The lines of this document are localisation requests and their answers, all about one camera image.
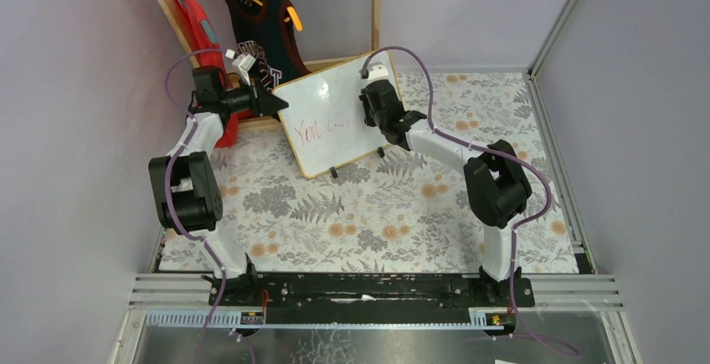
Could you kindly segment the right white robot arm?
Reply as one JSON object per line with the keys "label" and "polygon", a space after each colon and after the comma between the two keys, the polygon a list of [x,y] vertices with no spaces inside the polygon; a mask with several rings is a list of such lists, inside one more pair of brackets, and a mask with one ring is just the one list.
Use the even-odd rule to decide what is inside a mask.
{"label": "right white robot arm", "polygon": [[365,124],[379,129],[387,142],[434,158],[463,175],[471,211],[484,225],[487,251],[479,269],[481,291],[488,300],[508,294],[519,276],[510,221],[525,211],[532,195],[522,165],[504,157],[514,152],[512,146],[500,140],[476,154],[453,135],[431,129],[425,114],[406,110],[387,79],[370,80],[359,99]]}

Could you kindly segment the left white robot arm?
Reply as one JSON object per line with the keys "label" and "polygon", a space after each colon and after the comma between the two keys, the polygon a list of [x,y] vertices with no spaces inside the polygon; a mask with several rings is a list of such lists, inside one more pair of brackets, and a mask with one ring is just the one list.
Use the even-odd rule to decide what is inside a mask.
{"label": "left white robot arm", "polygon": [[254,265],[219,228],[224,204],[210,163],[232,115],[274,115],[288,103],[271,94],[254,69],[239,75],[239,85],[224,84],[224,71],[206,65],[193,70],[195,89],[186,109],[186,127],[175,147],[149,161],[148,171],[160,224],[203,245],[214,262],[214,278],[229,287],[249,283]]}

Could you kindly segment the yellow framed whiteboard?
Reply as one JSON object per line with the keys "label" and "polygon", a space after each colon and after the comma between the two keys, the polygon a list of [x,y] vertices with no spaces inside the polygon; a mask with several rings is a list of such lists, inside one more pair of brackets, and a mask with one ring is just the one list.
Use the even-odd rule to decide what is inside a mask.
{"label": "yellow framed whiteboard", "polygon": [[388,52],[372,59],[364,54],[274,88],[273,95],[289,104],[278,112],[301,174],[314,178],[356,161],[388,142],[376,127],[367,126],[359,99],[367,81],[363,67],[381,64],[386,79],[399,83]]}

